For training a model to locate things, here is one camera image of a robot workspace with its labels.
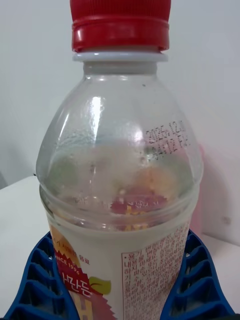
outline bottle cap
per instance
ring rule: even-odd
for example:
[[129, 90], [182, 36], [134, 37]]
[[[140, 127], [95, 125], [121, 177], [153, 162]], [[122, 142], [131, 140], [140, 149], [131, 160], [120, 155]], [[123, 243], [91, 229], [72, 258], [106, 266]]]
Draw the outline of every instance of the bottle cap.
[[171, 0], [70, 0], [72, 50], [169, 49]]

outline bottle label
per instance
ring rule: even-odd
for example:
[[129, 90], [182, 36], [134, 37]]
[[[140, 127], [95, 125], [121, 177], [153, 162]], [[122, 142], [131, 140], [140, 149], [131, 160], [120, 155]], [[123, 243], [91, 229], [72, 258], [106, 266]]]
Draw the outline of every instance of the bottle label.
[[58, 271], [80, 320], [159, 320], [181, 267], [189, 215], [129, 232], [71, 230], [47, 216]]

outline plastic bottle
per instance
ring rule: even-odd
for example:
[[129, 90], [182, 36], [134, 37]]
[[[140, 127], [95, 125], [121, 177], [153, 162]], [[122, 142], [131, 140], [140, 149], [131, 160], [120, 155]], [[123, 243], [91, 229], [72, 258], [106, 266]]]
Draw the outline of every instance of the plastic bottle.
[[157, 320], [203, 173], [193, 131], [157, 77], [170, 1], [71, 0], [71, 12], [84, 76], [36, 168], [58, 270], [81, 319]]

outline green leaf graphic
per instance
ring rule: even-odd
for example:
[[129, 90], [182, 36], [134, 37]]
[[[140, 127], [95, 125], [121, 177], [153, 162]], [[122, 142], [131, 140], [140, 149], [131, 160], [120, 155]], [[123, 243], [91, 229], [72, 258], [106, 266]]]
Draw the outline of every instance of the green leaf graphic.
[[92, 289], [102, 295], [109, 295], [111, 292], [111, 281], [101, 280], [95, 276], [89, 278], [89, 284]]

